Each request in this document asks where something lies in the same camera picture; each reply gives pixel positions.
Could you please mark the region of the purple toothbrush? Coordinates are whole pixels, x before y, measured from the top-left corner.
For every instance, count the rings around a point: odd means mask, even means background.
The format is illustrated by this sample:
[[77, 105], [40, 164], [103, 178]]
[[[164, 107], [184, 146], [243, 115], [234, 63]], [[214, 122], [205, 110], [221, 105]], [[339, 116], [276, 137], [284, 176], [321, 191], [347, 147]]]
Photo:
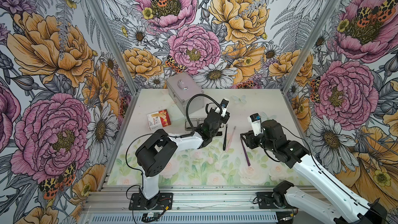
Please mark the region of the purple toothbrush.
[[246, 150], [245, 142], [244, 142], [242, 137], [240, 138], [240, 142], [241, 142], [241, 146], [242, 146], [242, 149], [243, 149], [243, 152], [244, 152], [244, 156], [245, 156], [247, 165], [248, 165], [248, 167], [250, 167], [251, 163], [250, 163], [249, 156], [248, 156], [248, 153], [247, 153], [247, 150]]

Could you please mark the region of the pink toothbrush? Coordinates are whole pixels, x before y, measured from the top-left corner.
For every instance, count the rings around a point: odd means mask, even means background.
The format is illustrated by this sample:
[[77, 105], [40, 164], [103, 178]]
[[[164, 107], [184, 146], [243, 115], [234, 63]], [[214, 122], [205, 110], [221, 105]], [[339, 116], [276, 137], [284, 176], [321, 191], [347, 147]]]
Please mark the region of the pink toothbrush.
[[232, 140], [233, 140], [233, 136], [234, 136], [235, 130], [236, 130], [236, 126], [233, 128], [232, 133], [231, 133], [231, 135], [230, 135], [230, 137], [229, 137], [229, 139], [228, 139], [227, 146], [226, 146], [226, 152], [228, 152], [229, 149], [230, 149], [230, 146], [231, 146], [231, 143], [232, 143]]

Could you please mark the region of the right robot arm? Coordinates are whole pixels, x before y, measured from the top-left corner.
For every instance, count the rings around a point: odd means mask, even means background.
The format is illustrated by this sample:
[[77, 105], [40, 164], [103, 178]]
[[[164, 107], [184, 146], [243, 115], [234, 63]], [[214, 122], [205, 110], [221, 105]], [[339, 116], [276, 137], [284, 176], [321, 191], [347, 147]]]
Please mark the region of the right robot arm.
[[284, 180], [274, 187], [271, 195], [257, 194], [255, 202], [260, 207], [296, 207], [325, 224], [387, 223], [387, 211], [377, 200], [370, 203], [349, 190], [316, 161], [310, 150], [297, 141], [288, 140], [276, 120], [262, 121], [258, 114], [253, 114], [248, 121], [252, 130], [240, 134], [248, 148], [260, 147], [265, 153], [272, 152], [275, 161], [306, 178], [327, 199], [321, 201]]

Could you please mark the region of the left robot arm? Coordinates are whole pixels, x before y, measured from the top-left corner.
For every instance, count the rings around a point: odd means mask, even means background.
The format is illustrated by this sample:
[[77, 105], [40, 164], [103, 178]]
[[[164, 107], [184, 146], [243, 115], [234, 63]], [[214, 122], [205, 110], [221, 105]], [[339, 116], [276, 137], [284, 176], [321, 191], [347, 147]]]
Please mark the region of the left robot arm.
[[193, 134], [176, 138], [163, 129], [155, 131], [135, 153], [137, 163], [143, 170], [141, 196], [145, 200], [157, 199], [160, 193], [159, 174], [166, 168], [174, 153], [206, 147], [229, 118], [227, 103], [223, 102], [221, 107], [210, 109], [204, 122], [193, 129]]

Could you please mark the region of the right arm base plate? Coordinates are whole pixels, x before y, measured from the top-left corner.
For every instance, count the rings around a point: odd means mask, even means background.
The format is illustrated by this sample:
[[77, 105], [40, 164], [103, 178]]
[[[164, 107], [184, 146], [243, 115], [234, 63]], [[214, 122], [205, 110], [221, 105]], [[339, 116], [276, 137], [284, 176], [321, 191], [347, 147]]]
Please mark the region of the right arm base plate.
[[289, 205], [285, 196], [277, 192], [257, 192], [256, 197], [252, 201], [257, 204], [259, 209], [289, 209], [293, 206]]

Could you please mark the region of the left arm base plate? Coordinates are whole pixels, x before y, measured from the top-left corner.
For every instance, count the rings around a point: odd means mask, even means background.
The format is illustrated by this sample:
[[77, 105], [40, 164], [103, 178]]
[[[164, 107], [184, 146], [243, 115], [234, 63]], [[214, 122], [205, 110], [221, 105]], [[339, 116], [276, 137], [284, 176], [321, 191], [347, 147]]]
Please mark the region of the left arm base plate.
[[143, 193], [134, 193], [131, 196], [129, 210], [130, 211], [146, 211], [160, 210], [163, 211], [167, 207], [172, 208], [173, 193], [160, 192], [151, 199], [146, 199]]

